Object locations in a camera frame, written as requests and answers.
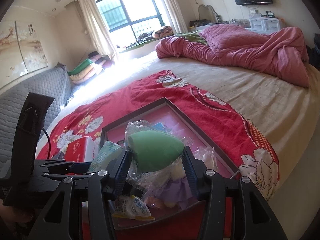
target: barcode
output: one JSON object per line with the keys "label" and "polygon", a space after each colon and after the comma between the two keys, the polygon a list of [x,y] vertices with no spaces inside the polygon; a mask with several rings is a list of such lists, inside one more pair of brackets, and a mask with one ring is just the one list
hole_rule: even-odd
{"label": "barcode", "polygon": [[124,206],[124,199],[118,198],[116,200],[116,211],[124,212],[123,206]]}

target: dresser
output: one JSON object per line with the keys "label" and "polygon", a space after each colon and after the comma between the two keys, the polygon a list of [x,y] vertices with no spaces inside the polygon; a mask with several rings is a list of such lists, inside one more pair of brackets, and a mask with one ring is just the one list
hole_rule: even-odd
{"label": "dresser", "polygon": [[249,17],[249,21],[251,28],[246,29],[256,33],[270,34],[285,28],[284,21],[277,18]]}

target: white wall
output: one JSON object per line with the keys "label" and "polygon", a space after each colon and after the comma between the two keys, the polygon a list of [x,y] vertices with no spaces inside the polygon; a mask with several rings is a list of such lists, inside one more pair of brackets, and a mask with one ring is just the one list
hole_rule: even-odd
{"label": "white wall", "polygon": [[89,34],[85,35],[85,24],[81,20],[75,4],[68,4],[66,10],[58,14],[55,22],[59,29],[61,40],[70,57],[68,70],[74,69],[90,52],[95,51]]}
{"label": "white wall", "polygon": [[[215,11],[222,15],[223,20],[229,21],[233,18],[248,19],[250,8],[236,5],[235,0],[178,0],[183,17],[186,22],[191,18],[190,11],[194,12],[195,19],[198,19],[198,6],[200,4],[211,5]],[[265,14],[266,10],[271,10],[276,17],[283,18],[286,25],[300,27],[305,35],[306,42],[309,46],[314,47],[314,33],[320,33],[312,15],[301,0],[273,0],[271,5],[263,5],[258,8],[261,14]]]}
{"label": "white wall", "polygon": [[[62,64],[70,64],[68,53],[66,52],[60,39],[54,17],[30,10],[28,8],[11,6],[2,21],[33,23],[36,26],[44,54],[49,63],[49,68],[56,66],[58,61]],[[42,68],[40,70],[25,74],[24,76],[10,82],[0,89],[0,94],[8,90],[10,87],[16,85],[18,82],[21,82],[22,80],[25,80],[39,72],[45,71],[46,69],[48,68]]]}

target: tissue box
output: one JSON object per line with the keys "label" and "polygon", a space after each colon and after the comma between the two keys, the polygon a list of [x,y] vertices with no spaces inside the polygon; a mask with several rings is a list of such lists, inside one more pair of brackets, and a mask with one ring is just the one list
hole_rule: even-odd
{"label": "tissue box", "polygon": [[84,136],[68,144],[65,155],[66,161],[73,162],[92,162],[98,154],[98,146],[91,137]]}

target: green blanket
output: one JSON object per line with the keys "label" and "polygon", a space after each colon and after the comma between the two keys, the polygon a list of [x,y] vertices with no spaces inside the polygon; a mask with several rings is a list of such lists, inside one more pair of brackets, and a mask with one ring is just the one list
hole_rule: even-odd
{"label": "green blanket", "polygon": [[192,41],[192,42],[198,42],[204,45],[208,45],[208,43],[206,42],[205,39],[201,38],[198,33],[200,31],[194,31],[191,33],[177,33],[175,36],[176,37],[183,37],[185,38],[187,41]]}
{"label": "green blanket", "polygon": [[93,63],[93,61],[87,58],[79,66],[77,66],[74,70],[68,72],[68,75],[71,76],[71,75],[79,74],[81,71],[83,71],[91,63]]}

